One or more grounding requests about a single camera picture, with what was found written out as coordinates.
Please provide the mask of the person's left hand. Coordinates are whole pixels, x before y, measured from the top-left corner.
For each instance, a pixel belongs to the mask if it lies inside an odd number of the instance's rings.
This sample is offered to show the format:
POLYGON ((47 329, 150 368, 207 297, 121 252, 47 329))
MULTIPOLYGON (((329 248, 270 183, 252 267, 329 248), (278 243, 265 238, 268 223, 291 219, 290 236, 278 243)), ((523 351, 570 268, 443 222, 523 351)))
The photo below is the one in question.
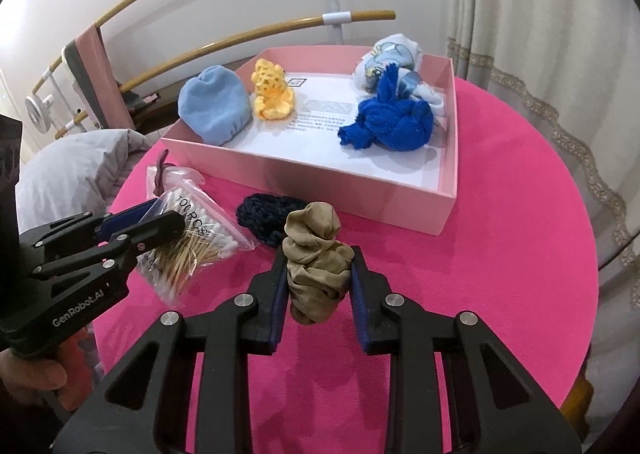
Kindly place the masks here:
POLYGON ((3 351, 1 381, 16 402, 32 405, 40 402, 41 391, 63 388, 67 375, 63 366, 56 361, 29 361, 14 356, 11 351, 3 351))

